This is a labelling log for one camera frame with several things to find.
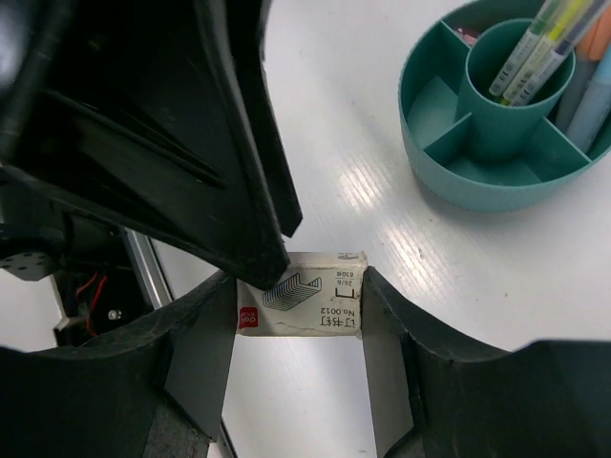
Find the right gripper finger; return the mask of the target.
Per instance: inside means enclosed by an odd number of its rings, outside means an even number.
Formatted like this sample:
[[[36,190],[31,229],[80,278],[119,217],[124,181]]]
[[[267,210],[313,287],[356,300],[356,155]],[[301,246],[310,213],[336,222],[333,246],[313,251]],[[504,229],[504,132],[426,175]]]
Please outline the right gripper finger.
[[[509,352],[441,322],[369,268],[362,337],[381,457],[606,457],[610,345]]]

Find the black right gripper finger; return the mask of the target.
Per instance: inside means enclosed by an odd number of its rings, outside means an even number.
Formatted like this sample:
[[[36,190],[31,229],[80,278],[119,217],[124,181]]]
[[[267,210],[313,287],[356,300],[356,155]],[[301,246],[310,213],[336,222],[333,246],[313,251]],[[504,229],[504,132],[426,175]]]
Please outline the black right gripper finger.
[[[200,1],[207,41],[226,57],[237,78],[245,115],[281,233],[294,235],[303,214],[284,154],[263,68],[269,1]]]
[[[199,2],[3,2],[1,169],[266,289],[286,236]]]

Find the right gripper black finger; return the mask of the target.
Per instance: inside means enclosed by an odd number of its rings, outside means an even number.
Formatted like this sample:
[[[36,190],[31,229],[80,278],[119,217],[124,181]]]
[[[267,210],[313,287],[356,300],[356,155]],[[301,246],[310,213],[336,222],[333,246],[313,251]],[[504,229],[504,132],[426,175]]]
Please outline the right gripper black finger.
[[[221,434],[237,284],[216,273],[89,340],[1,351],[5,457],[203,457]]]

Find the white eraser box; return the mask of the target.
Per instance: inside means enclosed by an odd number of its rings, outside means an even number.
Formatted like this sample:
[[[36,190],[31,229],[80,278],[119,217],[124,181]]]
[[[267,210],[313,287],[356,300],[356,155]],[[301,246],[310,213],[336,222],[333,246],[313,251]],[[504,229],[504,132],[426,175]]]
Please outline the white eraser box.
[[[249,337],[357,336],[367,255],[291,253],[273,288],[237,282],[237,333]]]

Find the yellow thin pen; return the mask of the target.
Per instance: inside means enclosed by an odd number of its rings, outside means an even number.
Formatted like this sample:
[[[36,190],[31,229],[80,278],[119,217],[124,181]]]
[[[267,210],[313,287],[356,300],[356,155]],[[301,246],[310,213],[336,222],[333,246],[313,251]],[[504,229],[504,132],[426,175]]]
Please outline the yellow thin pen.
[[[489,93],[504,106],[524,106],[585,35],[604,1],[546,1],[497,74]]]

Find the blue highlighter marker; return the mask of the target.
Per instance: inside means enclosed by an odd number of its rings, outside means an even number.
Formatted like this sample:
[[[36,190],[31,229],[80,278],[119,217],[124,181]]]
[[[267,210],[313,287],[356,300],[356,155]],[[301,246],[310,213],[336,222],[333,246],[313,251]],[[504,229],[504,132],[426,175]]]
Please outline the blue highlighter marker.
[[[585,153],[610,113],[610,53],[610,46],[607,46],[566,133],[567,138]]]

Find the clear pen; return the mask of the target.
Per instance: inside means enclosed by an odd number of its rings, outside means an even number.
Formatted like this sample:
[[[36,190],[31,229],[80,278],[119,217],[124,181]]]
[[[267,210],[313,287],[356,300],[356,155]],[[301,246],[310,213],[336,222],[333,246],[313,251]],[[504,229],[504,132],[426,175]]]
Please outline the clear pen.
[[[527,105],[609,5],[609,1],[565,1],[503,93],[501,104]]]

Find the orange highlighter marker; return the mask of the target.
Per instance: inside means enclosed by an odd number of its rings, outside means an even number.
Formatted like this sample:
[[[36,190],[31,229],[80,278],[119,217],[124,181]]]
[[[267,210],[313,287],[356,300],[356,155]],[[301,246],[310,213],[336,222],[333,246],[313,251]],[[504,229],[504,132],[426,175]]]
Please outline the orange highlighter marker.
[[[600,17],[575,48],[576,68],[558,105],[556,126],[566,132],[587,86],[610,43],[610,8]]]

